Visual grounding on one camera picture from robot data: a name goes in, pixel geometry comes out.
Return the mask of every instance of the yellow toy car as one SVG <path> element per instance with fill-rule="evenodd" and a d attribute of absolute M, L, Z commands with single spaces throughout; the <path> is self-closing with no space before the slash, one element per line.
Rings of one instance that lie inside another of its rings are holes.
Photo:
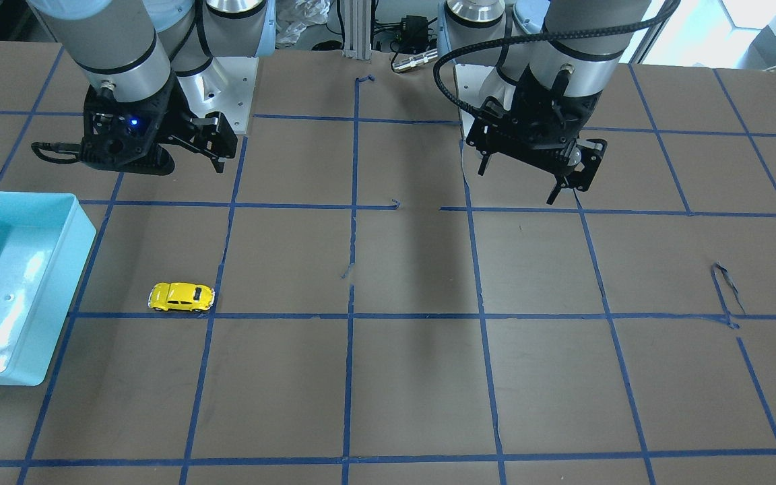
<path fill-rule="evenodd" d="M 157 311 L 207 311 L 215 303 L 215 292 L 194 283 L 157 283 L 148 295 L 148 307 Z"/>

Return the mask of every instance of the clear plastic bag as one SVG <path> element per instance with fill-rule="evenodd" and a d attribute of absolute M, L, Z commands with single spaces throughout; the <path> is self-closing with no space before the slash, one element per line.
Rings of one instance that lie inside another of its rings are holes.
<path fill-rule="evenodd" d="M 331 0 L 277 0 L 277 47 L 294 46 L 305 28 L 326 24 Z"/>

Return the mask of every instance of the metal base plate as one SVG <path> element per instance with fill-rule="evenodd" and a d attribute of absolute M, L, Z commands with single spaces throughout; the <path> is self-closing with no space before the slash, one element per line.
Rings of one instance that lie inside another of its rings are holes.
<path fill-rule="evenodd" d="M 456 64 L 453 72 L 457 80 L 459 98 L 472 106 L 480 106 L 484 102 L 480 96 L 481 85 L 492 73 L 492 70 L 493 67 L 489 65 Z M 475 118 L 464 110 L 459 110 L 459 116 L 463 122 L 463 138 L 465 139 L 469 135 L 469 130 L 472 129 Z"/>
<path fill-rule="evenodd" d="M 259 58 L 255 57 L 218 57 L 224 71 L 228 74 L 229 85 L 222 93 L 210 99 L 191 99 L 188 93 L 188 104 L 191 111 L 198 117 L 206 113 L 221 111 L 229 120 L 230 126 L 237 135 L 246 135 L 253 105 L 253 89 L 256 87 L 256 74 L 259 70 Z"/>

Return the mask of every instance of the light blue plastic container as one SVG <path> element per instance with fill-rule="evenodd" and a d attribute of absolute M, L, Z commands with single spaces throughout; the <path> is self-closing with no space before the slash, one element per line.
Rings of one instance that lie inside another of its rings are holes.
<path fill-rule="evenodd" d="M 0 385 L 43 382 L 95 232 L 71 194 L 0 192 Z"/>

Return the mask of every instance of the metal connector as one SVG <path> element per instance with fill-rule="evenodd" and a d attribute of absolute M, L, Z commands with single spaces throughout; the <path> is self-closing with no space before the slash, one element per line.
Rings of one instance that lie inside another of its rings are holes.
<path fill-rule="evenodd" d="M 433 62 L 435 59 L 439 59 L 439 49 L 430 49 L 427 52 L 419 53 L 419 55 L 413 55 L 410 58 L 403 59 L 403 61 L 398 61 L 391 65 L 394 67 L 395 73 L 405 73 L 410 69 L 419 67 L 419 65 Z"/>

